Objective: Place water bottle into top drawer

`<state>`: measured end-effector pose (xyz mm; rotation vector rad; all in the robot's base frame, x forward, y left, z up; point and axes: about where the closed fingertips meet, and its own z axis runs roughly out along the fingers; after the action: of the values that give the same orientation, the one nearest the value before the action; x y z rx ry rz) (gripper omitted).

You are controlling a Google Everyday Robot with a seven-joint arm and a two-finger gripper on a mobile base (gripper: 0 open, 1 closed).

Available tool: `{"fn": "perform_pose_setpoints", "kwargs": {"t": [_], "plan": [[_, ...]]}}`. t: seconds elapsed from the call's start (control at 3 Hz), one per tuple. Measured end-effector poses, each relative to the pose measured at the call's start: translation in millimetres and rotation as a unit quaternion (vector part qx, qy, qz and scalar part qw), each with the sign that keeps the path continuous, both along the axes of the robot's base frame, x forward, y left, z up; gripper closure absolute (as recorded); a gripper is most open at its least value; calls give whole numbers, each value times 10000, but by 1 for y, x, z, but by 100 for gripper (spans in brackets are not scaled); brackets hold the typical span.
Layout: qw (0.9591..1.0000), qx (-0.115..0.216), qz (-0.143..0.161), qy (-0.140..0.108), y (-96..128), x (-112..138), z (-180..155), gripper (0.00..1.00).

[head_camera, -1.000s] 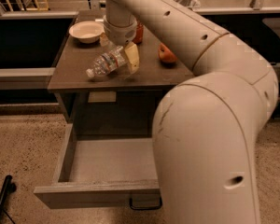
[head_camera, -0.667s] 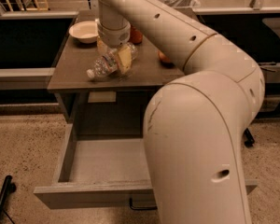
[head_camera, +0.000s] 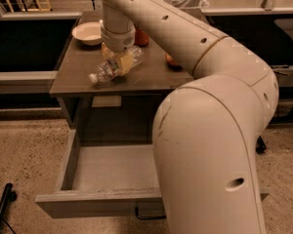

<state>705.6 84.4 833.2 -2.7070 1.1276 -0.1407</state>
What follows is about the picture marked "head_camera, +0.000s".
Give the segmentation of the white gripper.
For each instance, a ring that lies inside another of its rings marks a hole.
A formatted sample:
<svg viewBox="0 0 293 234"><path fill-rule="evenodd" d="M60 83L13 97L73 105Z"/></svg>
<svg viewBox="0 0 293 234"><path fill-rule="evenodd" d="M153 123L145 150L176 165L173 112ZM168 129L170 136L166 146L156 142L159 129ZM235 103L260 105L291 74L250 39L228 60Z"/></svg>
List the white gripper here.
<svg viewBox="0 0 293 234"><path fill-rule="evenodd" d="M103 25L101 25L102 43L102 55L105 59L110 59L114 56L114 53L122 53L126 49L131 48L135 43L134 27L129 32L125 33L112 33L108 31ZM127 74L133 66L133 55L129 53L117 55L116 63L119 69L119 75L123 76Z"/></svg>

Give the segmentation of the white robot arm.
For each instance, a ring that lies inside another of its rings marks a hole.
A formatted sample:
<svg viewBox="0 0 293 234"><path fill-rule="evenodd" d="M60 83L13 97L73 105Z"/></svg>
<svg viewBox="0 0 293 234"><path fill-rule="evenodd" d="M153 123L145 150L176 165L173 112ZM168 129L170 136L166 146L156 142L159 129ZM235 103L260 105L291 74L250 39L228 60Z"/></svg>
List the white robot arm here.
<svg viewBox="0 0 293 234"><path fill-rule="evenodd" d="M171 234L266 234L255 149L273 117L272 69L217 28L162 0L102 0L116 48L141 28L192 76L154 117L153 156Z"/></svg>

